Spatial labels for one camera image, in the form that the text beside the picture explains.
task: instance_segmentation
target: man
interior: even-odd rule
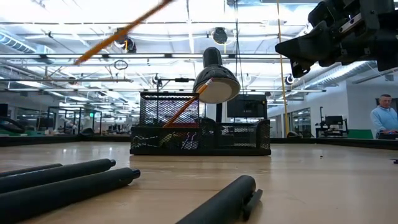
[[[380,133],[398,133],[398,114],[390,107],[391,100],[390,95],[381,95],[379,106],[371,112],[371,120],[377,132],[376,138],[379,138]]]

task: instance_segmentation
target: black foam tube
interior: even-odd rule
[[[98,159],[95,161],[2,177],[0,178],[0,194],[104,172],[109,170],[115,164],[116,161],[114,160]]]
[[[260,202],[260,198],[262,196],[262,190],[258,189],[254,194],[253,197],[250,199],[249,203],[247,203],[243,207],[243,220],[248,221],[253,209],[257,206]]]
[[[28,172],[51,169],[51,168],[61,167],[61,166],[62,166],[62,164],[49,164],[49,165],[38,166],[38,167],[30,167],[30,168],[26,168],[26,169],[10,170],[10,171],[5,171],[5,172],[0,172],[0,177],[7,177],[10,175],[17,175],[17,174],[25,174]]]
[[[36,215],[129,185],[140,170],[122,168],[0,195],[0,223]]]
[[[177,224],[234,223],[256,189],[253,177],[242,175],[182,218]]]

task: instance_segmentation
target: light blue shirt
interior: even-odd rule
[[[398,130],[398,114],[392,108],[378,106],[372,110],[371,120],[378,133],[383,130]]]

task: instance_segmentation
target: black mesh desk organizer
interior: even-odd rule
[[[195,100],[169,128],[162,126],[196,93],[141,93],[139,125],[130,154],[158,156],[268,156],[270,124],[219,123],[199,117]]]

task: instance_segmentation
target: lamp shade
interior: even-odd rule
[[[215,47],[209,47],[203,53],[204,69],[193,84],[197,92],[209,79],[213,83],[204,91],[199,100],[203,103],[223,103],[232,100],[241,90],[241,85],[235,75],[222,66],[221,53]]]

